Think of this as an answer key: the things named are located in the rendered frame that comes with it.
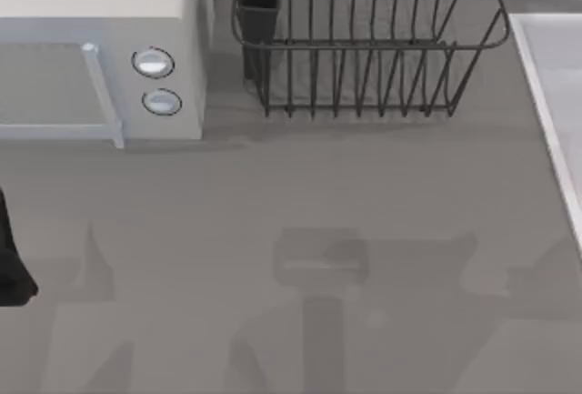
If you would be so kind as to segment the microwave oven door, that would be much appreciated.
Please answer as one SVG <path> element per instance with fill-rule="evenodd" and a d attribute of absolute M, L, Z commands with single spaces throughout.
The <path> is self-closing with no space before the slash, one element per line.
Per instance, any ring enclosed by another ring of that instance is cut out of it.
<path fill-rule="evenodd" d="M 124 148 L 99 45 L 0 43 L 2 140 L 109 140 Z"/>

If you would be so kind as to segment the large round microwave knob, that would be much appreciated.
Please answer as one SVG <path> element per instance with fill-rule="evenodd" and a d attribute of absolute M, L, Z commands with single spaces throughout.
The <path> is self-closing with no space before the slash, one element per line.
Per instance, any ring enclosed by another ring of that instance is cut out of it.
<path fill-rule="evenodd" d="M 170 76 L 176 68 L 174 58 L 166 50 L 155 46 L 135 51 L 131 55 L 131 65 L 139 75 L 150 79 Z"/>

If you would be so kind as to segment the small round microwave knob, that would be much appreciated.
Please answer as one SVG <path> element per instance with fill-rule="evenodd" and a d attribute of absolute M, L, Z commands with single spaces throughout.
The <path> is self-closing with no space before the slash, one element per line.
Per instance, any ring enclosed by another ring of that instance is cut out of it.
<path fill-rule="evenodd" d="M 158 88 L 142 95 L 142 106 L 155 116 L 173 116 L 183 107 L 181 97 L 174 91 Z"/>

